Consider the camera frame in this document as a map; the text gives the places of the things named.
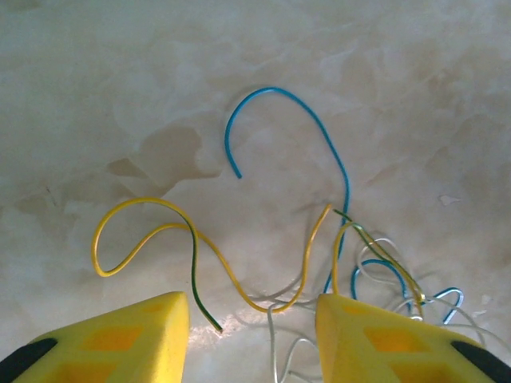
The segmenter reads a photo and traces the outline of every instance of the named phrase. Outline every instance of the yellow object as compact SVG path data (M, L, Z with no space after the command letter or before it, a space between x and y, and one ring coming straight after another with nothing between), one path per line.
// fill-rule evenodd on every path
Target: yellow object
M34 339L57 344L14 382L179 383L188 326L185 294L163 294Z
M374 238L369 233L367 233L367 231L362 226L353 222L353 220L349 216L345 214L342 214L342 216L345 217L348 220L348 222L341 226L334 241L334 248L332 254L332 290L334 291L334 294L339 295L339 286L337 284L337 264L339 262L339 257L337 256L337 254L339 253L339 248L341 246L341 238L343 237L344 232L349 227L353 227L362 237L362 239L364 239L364 241L368 244L368 247L372 246L377 247L378 250L385 256L381 255L380 253L378 253L378 251L375 251L372 248L371 250L381 260L390 262L390 264L394 266L402 275L402 277L406 280L406 283L408 284L408 287L410 288L410 290L412 291L412 295L414 296L414 303L415 307L417 308L418 314L421 318L423 318L424 313L422 310L422 303L426 300L426 296L422 292L421 287L418 285L415 279L413 279L410 273L403 266L401 266L401 264L396 259L394 259L392 255L386 252L385 249L381 247L380 244L377 241L375 241Z
M451 342L460 334L353 299L322 294L316 336L325 383L487 383Z
M154 229L151 232L149 232L133 248L133 250L130 251L128 256L121 263L119 263L119 265L114 267L112 270L103 270L101 268L101 266L99 264L99 260L97 258L97 247L98 247L98 244L99 244L99 238L101 236L101 233L102 233L103 229L105 228L105 225L120 210L122 210L122 209L124 209L124 208L126 208L128 206L137 204L137 203L156 203L156 204L160 204L162 206L168 207L171 210L176 211L179 215L181 215L181 217L184 219L186 224L182 224L182 223L166 223L164 225L161 225L161 226L157 227L156 229ZM300 281L299 289L296 291L295 295L293 296L293 298L288 303L286 303L282 307L279 307L278 309L274 309L272 311L273 313L277 314L277 313L281 313L281 312L287 310L289 307L291 307L298 300L299 296L302 294L303 288L305 287L305 283L307 281L307 272L308 272L308 267L309 267L309 258L310 258L310 255L311 255L312 243L314 242L314 238L316 236L316 233L318 232L319 227L321 226L321 224L323 223L323 221L327 217L327 214L330 211L330 209L331 209L331 204L328 204L323 209L323 212L319 216L319 218L316 221L314 227L312 228L311 234L309 235L309 239L307 241L307 245L305 246L305 251L303 252L302 278L301 278L301 281ZM258 311L260 311L262 313L267 313L267 308L259 306L256 303L254 303L250 299L250 297L244 292L243 288L240 285L240 282L238 282L238 279L236 278L236 276L232 272L232 269L229 266L227 260L225 259L225 257L220 252L220 249L213 243L213 241L211 241L205 234L201 233L200 231L198 231L195 228L194 224L192 223L192 221L190 220L190 218L188 217L188 215L184 211L179 209L176 205L174 205L174 204L172 204L170 202L165 201L164 199L158 199L158 198L152 198L152 197L143 197L143 198L130 199L128 201L120 203L119 205L114 207L112 210L110 210L105 215L105 217L103 217L103 219L100 221L99 225L97 226L96 232L95 232L94 237L93 237L92 246L91 246L91 259L92 259L92 263L93 263L93 266L94 266L94 270L100 276L102 276L102 277L109 277L111 275L114 275L114 274L118 273L119 271L121 271L133 259L133 257L135 255L137 255L138 251L140 251L140 249L145 245L145 243L147 241L149 241L154 235L158 234L160 231L163 231L165 229L173 229L173 228L178 228L178 229L182 229L182 230L191 231L194 243L196 241L196 238L199 238L199 239L202 239L203 241L205 241L206 244L209 247L211 247L211 249L216 254L218 259L222 262L222 266L224 266L224 269L227 272L228 277L231 279L232 284L234 285L234 287L236 288L238 293L241 295L241 298L243 298L243 300L250 307L252 307L253 309L258 310ZM192 267L193 267L192 268L192 287L195 286L195 280L194 279L195 279L195 267L196 267L197 253L198 253L198 244L196 246L194 246L194 255L193 255L193 260L192 260ZM199 308L202 309L200 300L196 299L196 301L198 301L197 304L199 305ZM216 321L208 316L208 312L206 310L203 310L203 314L206 316L206 318L218 330L221 330L221 327L216 324Z

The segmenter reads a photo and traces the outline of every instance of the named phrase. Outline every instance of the marble floor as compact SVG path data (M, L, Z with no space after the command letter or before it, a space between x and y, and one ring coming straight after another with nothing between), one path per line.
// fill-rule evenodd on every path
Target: marble floor
M506 0L0 2L0 359L166 291L192 297L186 233L158 236L111 278L95 274L95 226L135 196L186 210L253 294L296 277L315 217L342 206L344 183L314 123L277 95L254 100L232 130L236 178L225 124L263 85L300 95L323 119L351 178L351 215L398 244L425 291L460 287L463 308L511 342L510 39ZM121 213L101 240L102 265L177 218ZM315 240L310 296L338 228L329 215ZM349 234L343 294L359 245ZM388 298L361 285L367 302ZM273 381L266 316L206 247L199 289L226 331L190 301L183 382ZM314 336L314 319L293 309L275 320L281 365L295 334ZM316 371L314 350L293 368Z

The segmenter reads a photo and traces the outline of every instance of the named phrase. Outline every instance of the yellow plastic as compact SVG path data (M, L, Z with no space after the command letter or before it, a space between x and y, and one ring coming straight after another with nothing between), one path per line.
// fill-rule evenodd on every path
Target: yellow plastic
M186 295L163 294L34 339L57 344L14 382L180 383L188 328Z
M334 294L319 296L325 383L490 383L450 343L470 338Z

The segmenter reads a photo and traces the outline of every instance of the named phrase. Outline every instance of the electrical wire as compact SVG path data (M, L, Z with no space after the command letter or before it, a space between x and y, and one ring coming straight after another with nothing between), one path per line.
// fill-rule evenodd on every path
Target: electrical wire
M509 353L509 355L511 355L511 347L506 342L504 342L504 340L502 338L498 337L496 334L492 333L491 331L489 331L487 329L483 329L480 326L477 326L477 328L474 328L472 325L459 324L459 323L452 323L452 324L447 324L447 325L440 324L438 326L452 328L452 329L469 329L469 330L481 332L485 335L489 335L490 337L495 339L498 342L498 344L501 345Z
M231 136L231 130L232 126L234 125L234 122L238 115L240 114L243 107L252 99L256 98L257 96L263 95L265 93L278 93L282 96L287 97L288 99L294 101L296 104L298 104L310 117L311 119L318 125L319 130L323 134L323 137L325 141L327 142L328 148L330 149L332 155L335 158L335 162L339 166L339 170L343 176L344 184L345 184L345 191L344 191L344 204L343 204L343 212L346 214L348 212L349 206L350 206L350 196L351 196L351 185L350 185L350 179L348 177L348 173L346 170L346 167L344 166L344 163L341 160L341 157L339 153L337 152L337 149L334 146L334 143L332 142L332 139L330 138L330 135L328 134L327 128L325 127L324 123L321 121L321 119L318 117L318 115L312 110L312 108L307 105L302 99L300 99L295 94L289 92L286 89L282 89L276 86L268 86L265 88L257 89L254 92L248 94L234 109L232 112L231 117L229 118L227 122L227 126L225 127L225 135L224 135L224 147L225 147L225 154L227 155L229 164L232 167L232 170L236 174L236 176L241 179L243 175L241 174L240 169L238 168L238 165L236 164L236 161L234 160L234 156L232 155L231 151L231 144L230 144L230 136ZM341 219L341 226L344 226L346 223L346 219ZM341 242L339 245L339 251L337 253L338 259L340 259L341 254L343 252L343 245L344 245L344 236L341 238ZM326 293L328 291L329 285L331 284L332 275L331 273L328 275L327 282L325 283L325 287L323 288L323 293Z
M362 238L362 240L366 244L366 246L369 247L369 249L371 251L373 251L373 253L379 259L381 259L382 261L390 262L392 264L392 266L395 267L399 271L399 273L402 275L402 277L406 280L406 283L409 285L412 295L414 296L414 304L415 304L415 308L418 312L418 315L421 318L423 318L424 313L422 311L422 303L425 301L425 295L422 292L421 287L411 277L410 273L404 267L402 267L401 264L392 255L390 255L383 247L381 247L379 245L379 243L377 243L374 240L374 238L369 233L367 233L367 231L362 226L360 226L358 223L354 222L348 215L342 213L341 211L338 211L336 209L334 209L334 211L336 213L342 215L347 220L347 223L344 224L339 229L339 232L338 232L337 236L335 237L334 254L336 254L336 251L339 249L341 237L344 235L344 232L349 227L353 227L357 231L360 238ZM334 291L334 294L339 294L339 287L337 284L337 263L338 263L337 257L332 256L332 289Z
M393 274L395 275L396 279L398 280L399 286L401 287L402 297L404 299L408 298L408 291L406 289L405 280L399 274L397 269L394 266L392 266L391 263L389 263L387 261L382 261L381 259L367 259L367 260L363 261L362 263L360 263L360 266L356 266L353 269L353 272L351 273L350 292L351 292L351 297L353 299L358 300L356 282L357 282L357 278L358 278L359 274L361 274L361 273L364 274L364 276L367 276L367 277L369 277L370 279L372 279L373 281L376 281L376 282L395 284L394 282L392 282L390 280L387 280L387 279L375 278L372 275L370 275L367 271L364 271L364 266L370 265L370 264L378 264L378 265L381 265L381 266L385 266L387 269L392 271ZM463 291L461 291L457 287L449 287L447 289L444 289L444 290L436 293L434 295L434 297L435 298L443 298L443 297L445 297L446 295L449 295L449 294L456 294L457 295L456 302L454 303L454 305L456 307L460 307L462 305L462 303L463 303L465 295L463 294ZM432 302L431 300L425 300L424 302L421 302L421 305L425 306L426 304L431 303L431 302ZM455 314L456 314L456 310L451 309L446 314L446 316L442 319L442 322L445 325L448 324Z
M161 225L157 227L156 229L149 232L128 254L128 256L119 263L116 267L114 267L112 270L103 270L100 266L100 263L98 261L97 257L97 248L99 244L99 238L101 237L101 233L103 229L105 228L105 225L107 222L119 211L123 210L124 208L138 204L138 203L156 203L160 204L162 206L168 207L171 210L174 210L177 212L186 222L186 225L182 223L166 223L164 225ZM309 258L311 255L311 248L312 243L314 242L315 236L318 232L319 227L325 220L329 210L331 209L331 205L328 204L322 211L321 215L319 216L318 220L316 221L314 227L312 228L312 231L309 235L309 239L307 241L307 245L305 246L305 250L303 252L303 261L302 261L302 274L301 274L301 282L299 285L298 290L295 292L294 296L290 299L289 302L286 302L283 306L277 308L274 310L275 313L280 313L282 311L287 310L289 307L291 307L294 303L297 302L299 296L303 292L303 288L305 287L306 281L307 281L307 273L308 273L308 267L309 267ZM253 309L262 312L267 313L267 308L257 305L251 297L249 297L243 288L240 285L240 282L237 280L236 276L234 275L231 267L229 266L227 260L220 252L220 249L211 241L206 235L204 235L202 232L198 231L190 218L186 215L184 211L179 209L176 205L167 202L163 199L158 198L151 198L151 197L142 197L142 198L136 198L136 199L130 199L128 201L125 201L124 203L120 203L116 207L114 207L112 210L110 210L100 221L98 224L98 227L96 229L96 232L93 236L92 246L91 246L91 259L93 263L94 270L102 277L109 277L111 275L114 275L121 271L132 259L135 255L137 255L138 251L147 243L148 240L150 240L154 235L158 234L160 231L166 230L166 229L173 229L178 228L182 230L188 230L192 232L192 239L193 239L193 253L192 253L192 292L193 297L200 308L200 311L202 314L210 321L210 323L217 329L218 331L222 331L222 327L218 324L218 322L213 318L213 316L210 315L210 313L205 309L204 305L202 304L202 301L200 300L199 293L196 288L196 266L197 266L197 259L198 259L198 248L199 243L198 239L202 239L215 253L216 257L220 260L222 263L222 266L224 267L225 271L227 272L228 277L231 279L232 284L240 294L241 298Z
M282 372L279 376L279 371L277 369L277 353L276 353L276 347L275 347L275 326L273 324L273 317L272 313L275 312L274 307L278 306L279 303L274 303L271 306L268 307L267 310L267 320L268 320L268 329L270 331L270 347L271 347L271 371L273 374L273 381L274 383L283 383L287 377L287 375L293 375L302 381L305 381L307 383L312 383L313 381L321 380L322 377L311 377L302 373L297 373L295 371L291 371L291 359L293 358L293 354L295 353L296 347L299 343L307 343L314 347L316 350L318 350L318 345L316 342L312 341L310 338L307 337L299 337L296 338L292 343L287 351L287 356L285 358L284 367L282 368Z
M481 343L483 348L486 348L485 337L482 336L482 331L479 331L479 329L481 327L479 327L477 325L477 323L472 319L472 317L470 317L470 315L468 315L464 310L462 310L461 307L456 307L452 303L447 302L446 300L441 299L441 298L426 296L426 299L428 301L439 302L447 307L450 307L451 310L456 310L463 318L465 318L468 321L468 323L470 324L470 327L472 327L474 329L474 331L477 332L477 337L479 338L479 343ZM399 303L392 311L394 311L396 313L399 312L400 309L403 308L408 302L409 302L409 299L405 299L403 302ZM444 323L440 323L437 326L448 326L448 325L445 325Z
M197 282L196 282L196 268L197 268L197 257L198 257L198 251L199 251L199 238L197 230L190 219L188 215L181 209L178 208L178 206L174 205L173 203L167 202L163 199L159 198L153 198L153 197L142 197L142 198L135 198L130 199L128 201L125 201L123 203L119 203L116 207L114 207L112 210L106 213L106 215L101 219L100 223L97 225L97 229L94 232L93 241L91 244L91 259L93 263L94 270L101 276L101 277L109 277L111 275L114 275L121 271L132 259L135 255L137 255L138 251L144 246L144 244L150 240L154 235L159 233L160 231L170 228L168 225L162 225L160 227L157 227L150 233L148 233L134 248L130 251L128 256L124 258L121 263L119 263L117 266L115 266L111 270L103 270L100 266L100 263L97 258L97 247L99 245L99 238L101 236L101 233L103 232L103 229L105 228L105 225L107 222L119 211L123 210L124 208L128 206L132 206L138 203L155 203L164 207L169 208L170 210L175 211L177 214L181 216L181 218L186 222L187 228L192 233L192 292L193 292L193 298L195 299L196 304L198 305L200 312L207 318L207 320L215 327L217 331L222 332L222 326L214 319L213 316L210 315L208 310L204 307L202 304L202 301L199 297L199 292L197 291Z
M374 241L387 243L388 245L390 245L392 247L392 249L394 250L394 253L398 254L397 247L391 239L388 239L387 237L381 237L381 238L376 238ZM371 275L370 273L366 272L366 268L362 265L362 259L367 253L372 254L372 252L370 252L370 248L367 246L364 246L363 249L355 256L355 263L356 263L357 267L360 269L360 272L364 275L364 277L370 279L373 282L385 283L388 285L395 285L396 284L395 279L377 278L377 277L374 277L373 275Z
M353 269L353 272L351 273L351 280L350 280L350 292L351 292L351 297L355 300L358 300L358 297L357 297L357 278L358 278L358 275L360 274L360 272L363 270L363 267L366 266L366 265L380 265L380 266L384 266L386 267L387 269L389 269L390 271L392 271L394 273L394 275L396 276L396 278L398 279L399 281L399 285L401 286L401 292L402 292L402 296L404 298L407 298L406 296L406 284L405 284L405 280L403 279L403 277L399 274L399 272L397 271L397 269L395 267L392 266L392 263L388 262L388 261L382 261L381 259L367 259L365 261L363 261L361 263L361 267L359 266L356 266L355 269Z
M291 292L292 294L296 294L296 290L295 289L286 289L286 292ZM272 297L272 296L265 297L265 299L263 299L263 298L259 298L259 299L261 301L264 300L266 302L277 303L277 304L280 304L280 305L285 305L287 303L287 301L285 301L285 300L283 300L281 298ZM309 299L307 301L296 301L293 304L293 307L294 306L298 306L298 307L300 307L300 308L302 308L304 310L315 311L314 307L311 307L311 305L315 305L317 301L318 301L317 297Z

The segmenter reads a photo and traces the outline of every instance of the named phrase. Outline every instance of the yellow wire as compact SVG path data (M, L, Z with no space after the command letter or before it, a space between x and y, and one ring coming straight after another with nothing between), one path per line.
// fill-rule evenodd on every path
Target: yellow wire
M99 224L97 225L97 228L96 228L96 231L94 232L94 236L93 236L93 241L92 241L92 246L91 246L91 259L92 259L92 263L93 263L93 266L94 266L94 270L101 276L101 277L110 277L114 274L117 274L119 271L121 271L122 269L125 268L125 266L131 262L131 260L133 259L133 257L135 255L137 255L138 251L144 246L144 244L149 240L151 239L156 233L160 232L161 230L164 230L164 229L161 229L160 227L157 227L156 229L154 229L153 231L151 231L149 234L147 234L134 248L133 250L131 250L131 252L128 254L128 256L126 258L124 258L122 260L121 263L119 263L117 266L115 266L113 269L111 270L103 270L99 264L99 261L97 259L97 246L99 244L99 238L101 237L101 233L103 232L103 229L105 228L105 225L107 224L107 222L115 215L117 214L119 211L121 211L122 209L128 207L128 206L131 206L131 205L135 205L135 204L138 204L138 203L156 203L158 205L162 205L162 206L165 206L171 210L174 210L177 214L179 214L183 219L184 221L187 223L187 227L189 228L189 230L191 231L192 233L192 239L194 241L194 243L197 243L197 246L198 246L198 233L197 233L197 229L195 228L195 225L193 224L192 220L190 219L190 217L188 217L188 215L186 214L186 212L184 212L183 210L181 210L180 208L178 208L178 206L174 205L173 203L170 203L168 201L165 201L164 199L159 199L159 198L153 198L153 197L141 197L141 198L134 198L134 199L129 199L123 203L120 203L118 204L116 207L114 207L112 210L110 210L108 213L105 214L105 216L101 219L101 221L99 222Z
M401 264L399 264L399 262L394 257L392 257L387 251L385 251L385 249L383 249L383 247L381 247L379 245L379 243L377 241L375 241L374 238L369 233L367 233L363 227L361 227L360 225L358 225L357 223L353 222L350 219L348 220L347 223L345 223L339 229L339 232L337 233L337 236L335 237L334 249L333 249L333 253L332 253L332 290L334 291L334 294L339 295L339 286L338 286L338 283L337 283L337 266L338 266L337 254L339 253L339 247L340 247L340 243L341 243L341 238L343 237L343 234L348 229L348 227L355 227L355 225L356 225L355 230L358 229L357 232L361 236L365 235L366 239L368 238L370 240L370 241L367 241L369 244L371 244L371 243L375 244L376 247L378 247L378 249L382 253L384 253L386 256L384 257L384 256L380 255L377 251L375 251L374 253L380 259L390 262L392 264L392 266L394 266L402 274L403 278L406 280L408 286L412 290L412 294L414 296L415 305L416 305L416 307L418 309L419 315L421 317L423 317L424 313L423 313L423 310L422 310L422 304L421 303L424 302L424 300L426 299L426 296L422 292L421 287L411 277L410 273L404 267L402 267Z
M121 263L119 263L119 265L114 267L112 270L103 270L101 268L100 264L99 264L99 261L98 261L97 246L98 246L98 243L99 243L99 238L101 236L101 232L103 231L105 225L107 224L107 222L115 214L117 214L120 210L124 209L125 207L130 206L130 205L134 205L136 203L147 203L147 202L149 202L149 203L158 203L160 205L166 206L166 207L176 211L178 214L180 214L183 217L183 219L186 221L186 224L182 224L182 223L166 223L164 225L161 225L161 226L157 227L156 229L154 229L151 232L149 232L133 248L133 250L131 250L131 252L128 254L128 256ZM299 296L302 294L303 288L305 287L305 284L306 284L306 281L307 281L307 272L308 272L308 267L309 267L309 258L310 258L310 254L311 254L312 243L314 242L314 239L315 239L315 236L316 236L316 234L318 232L318 229L321 226L321 224L323 223L323 221L325 220L325 218L327 217L327 214L328 214L330 209L331 209L331 204L328 204L323 209L323 212L319 216L318 220L316 221L316 223L315 223L314 227L312 228L312 231L311 231L311 233L309 235L309 239L307 241L307 245L305 246L305 250L303 252L302 278L301 278L301 283L300 283L299 289L296 291L295 295L292 297L292 299L288 303L286 303L284 306L279 307L278 309L272 310L273 313L280 313L282 311L287 310L289 307L291 307L298 300ZM267 308L259 306L256 303L254 303L250 299L250 297L245 293L245 291L243 290L243 288L240 285L240 282L237 280L236 276L232 272L232 269L229 266L228 261L222 255L222 253L220 252L219 248L205 234L203 234L202 232L198 231L195 228L195 226L193 225L192 221L186 215L186 213L184 213L184 211L182 211L181 209L179 209L178 207L176 207L172 203L169 203L169 202L167 202L167 201L165 201L163 199L158 199L158 198L137 198L137 199L131 199L131 200L128 200L128 201L126 201L124 203L121 203L121 204L117 205L114 209L109 211L105 215L105 217L103 217L103 219L100 221L100 223L99 223L99 225L98 225L98 227L96 229L96 232L94 233L93 241L92 241L92 246L91 246L91 258L92 258L92 263L93 263L93 266L94 266L94 270L100 276L102 276L102 277L109 277L111 275L114 275L114 274L118 273L119 271L121 271L133 259L133 257L135 255L137 255L138 251L154 235L156 235L160 231L163 231L165 229L171 229L171 228L178 228L178 229L182 229L182 230L191 231L192 232L192 237L194 238L194 241L195 241L196 238L202 239L209 247L211 247L213 252L216 254L218 259L222 263L222 266L224 267L225 271L227 272L228 277L231 279L232 284L234 285L234 287L236 288L236 290L240 294L241 298L243 298L243 300L250 307L252 307L253 309L258 310L258 311L260 311L262 313L267 313L268 312Z

